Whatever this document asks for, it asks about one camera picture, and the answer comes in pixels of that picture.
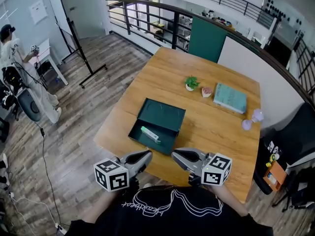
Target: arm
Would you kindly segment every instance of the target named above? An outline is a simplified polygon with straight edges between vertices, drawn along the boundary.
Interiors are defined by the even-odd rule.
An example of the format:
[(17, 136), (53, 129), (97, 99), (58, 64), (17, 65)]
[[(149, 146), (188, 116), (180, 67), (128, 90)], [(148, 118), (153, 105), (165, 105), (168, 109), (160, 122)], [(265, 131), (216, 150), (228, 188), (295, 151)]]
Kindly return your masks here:
[(120, 191), (105, 192), (97, 203), (84, 215), (82, 220), (87, 223), (95, 223), (97, 218), (110, 206), (119, 193)]
[(35, 52), (30, 52), (29, 54), (25, 54), (22, 41), (19, 38), (14, 40), (14, 47), (17, 49), (17, 52), (21, 56), (23, 63), (28, 63), (31, 58), (33, 58), (36, 54)]
[(235, 210), (241, 217), (247, 216), (249, 213), (245, 206), (233, 195), (233, 193), (225, 186), (205, 185), (205, 187), (214, 193), (220, 200)]
[(25, 59), (23, 59), (23, 63), (28, 63), (34, 56), (35, 56), (34, 52), (31, 52), (30, 54), (26, 55)]

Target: white graphic print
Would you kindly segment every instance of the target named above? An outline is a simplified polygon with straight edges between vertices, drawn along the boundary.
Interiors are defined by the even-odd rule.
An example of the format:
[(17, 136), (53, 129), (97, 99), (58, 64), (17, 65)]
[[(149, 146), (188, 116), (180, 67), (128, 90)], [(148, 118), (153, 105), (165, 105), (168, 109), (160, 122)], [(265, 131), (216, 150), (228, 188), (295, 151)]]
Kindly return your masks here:
[(161, 206), (161, 207), (152, 207), (152, 206), (148, 206), (148, 204), (146, 202), (141, 201), (138, 198), (138, 194), (141, 191), (138, 191), (132, 199), (132, 203), (124, 203), (122, 204), (122, 207), (130, 207), (130, 208), (136, 208), (136, 210), (142, 210), (142, 215), (147, 216), (147, 217), (154, 217), (158, 214), (160, 214), (161, 216), (163, 215), (163, 213), (167, 210), (169, 210), (172, 206), (172, 203), (174, 201), (174, 198), (179, 198), (182, 200), (185, 208), (192, 214), (195, 215), (197, 217), (202, 217), (208, 213), (214, 215), (214, 216), (219, 216), (222, 212), (222, 207), (223, 207), (223, 203), (221, 202), (221, 200), (218, 199), (218, 203), (219, 203), (219, 208), (213, 208), (213, 207), (206, 207), (206, 208), (197, 208), (195, 206), (193, 206), (188, 199), (186, 198), (185, 194), (179, 192), (178, 190), (172, 190), (171, 192), (171, 201), (168, 205), (165, 206)]

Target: white paper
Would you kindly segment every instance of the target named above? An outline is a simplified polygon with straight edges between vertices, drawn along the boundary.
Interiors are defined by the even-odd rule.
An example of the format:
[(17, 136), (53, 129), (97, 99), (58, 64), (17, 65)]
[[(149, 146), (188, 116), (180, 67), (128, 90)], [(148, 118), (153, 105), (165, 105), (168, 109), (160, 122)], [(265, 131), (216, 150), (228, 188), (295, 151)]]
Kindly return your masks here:
[(274, 147), (275, 147), (275, 145), (274, 145), (274, 143), (271, 141), (270, 144), (269, 144), (269, 146), (268, 146), (268, 150), (269, 150), (270, 152), (272, 152), (272, 150), (274, 149)]
[(300, 191), (300, 190), (303, 190), (303, 189), (305, 189), (307, 187), (307, 183), (299, 183), (299, 187), (298, 187), (298, 189), (297, 189), (297, 191)]
[(42, 19), (48, 17), (44, 0), (39, 0), (38, 2), (34, 3), (32, 6), (29, 7), (31, 12), (31, 17), (33, 18), (34, 24), (37, 24)]
[(271, 173), (269, 173), (267, 177), (272, 184), (276, 184), (277, 180)]

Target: green panel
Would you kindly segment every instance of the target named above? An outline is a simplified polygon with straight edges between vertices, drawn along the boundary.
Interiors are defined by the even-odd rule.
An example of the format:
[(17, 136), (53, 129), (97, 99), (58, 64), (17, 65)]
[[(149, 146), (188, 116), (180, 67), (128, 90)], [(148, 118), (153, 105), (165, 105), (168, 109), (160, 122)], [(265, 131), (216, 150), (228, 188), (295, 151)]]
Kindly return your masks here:
[(188, 53), (218, 62), (228, 31), (194, 17)]

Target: black stand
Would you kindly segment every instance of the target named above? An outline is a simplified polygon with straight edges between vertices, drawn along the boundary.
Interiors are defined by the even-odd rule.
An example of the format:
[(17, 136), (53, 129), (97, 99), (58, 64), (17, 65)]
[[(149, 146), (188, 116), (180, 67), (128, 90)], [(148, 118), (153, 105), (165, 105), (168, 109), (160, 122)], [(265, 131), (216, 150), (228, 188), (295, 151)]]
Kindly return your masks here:
[(276, 207), (283, 200), (285, 200), (287, 198), (286, 205), (282, 209), (282, 212), (285, 212), (286, 210), (288, 210), (289, 204), (291, 201), (291, 196), (298, 188), (297, 175), (296, 175), (295, 171), (291, 172), (290, 175), (287, 176), (287, 179), (285, 180), (284, 186), (285, 186), (285, 191), (286, 191), (285, 195), (279, 201), (277, 201), (276, 203), (273, 203), (271, 205), (272, 207)]
[(73, 39), (74, 39), (74, 41), (75, 41), (75, 44), (77, 45), (78, 48), (77, 48), (76, 50), (74, 50), (74, 49), (68, 44), (68, 42), (67, 42), (67, 40), (66, 40), (66, 38), (65, 38), (65, 36), (64, 36), (63, 30), (59, 27), (60, 32), (61, 32), (61, 34), (62, 34), (62, 36), (63, 36), (63, 39), (64, 39), (64, 41), (65, 41), (65, 43), (66, 43), (66, 45), (67, 45), (67, 47), (68, 47), (68, 49), (69, 49), (69, 51), (70, 51), (70, 54), (69, 54), (66, 58), (70, 57), (72, 54), (77, 53), (77, 51), (79, 51), (80, 54), (77, 53), (77, 55), (79, 55), (79, 56), (84, 60), (85, 65), (87, 66), (87, 68), (88, 68), (88, 70), (89, 70), (89, 72), (90, 72), (90, 75), (89, 75), (88, 77), (86, 77), (83, 81), (81, 81), (80, 84), (79, 84), (79, 85), (84, 89), (84, 88), (85, 88), (84, 85), (83, 85), (84, 82), (86, 82), (87, 80), (89, 80), (92, 76), (94, 76), (96, 73), (98, 73), (101, 69), (105, 68), (105, 70), (107, 70), (107, 67), (106, 67), (106, 64), (104, 64), (104, 65), (102, 65), (100, 68), (98, 68), (96, 71), (93, 71), (93, 70), (91, 69), (90, 64), (89, 64), (89, 62), (88, 62), (87, 58), (85, 57), (85, 54), (84, 54), (84, 52), (83, 52), (83, 50), (82, 50), (82, 47), (81, 47), (81, 45), (80, 45), (80, 42), (79, 42), (79, 40), (78, 40), (78, 38), (77, 38), (77, 36), (76, 36), (76, 34), (75, 34), (75, 32), (74, 32), (74, 29), (73, 29), (73, 27), (72, 27), (71, 21), (70, 21), (70, 19), (69, 19), (68, 17), (67, 17), (67, 22), (68, 22), (69, 28), (70, 28), (70, 30), (71, 30), (72, 37), (73, 37)]

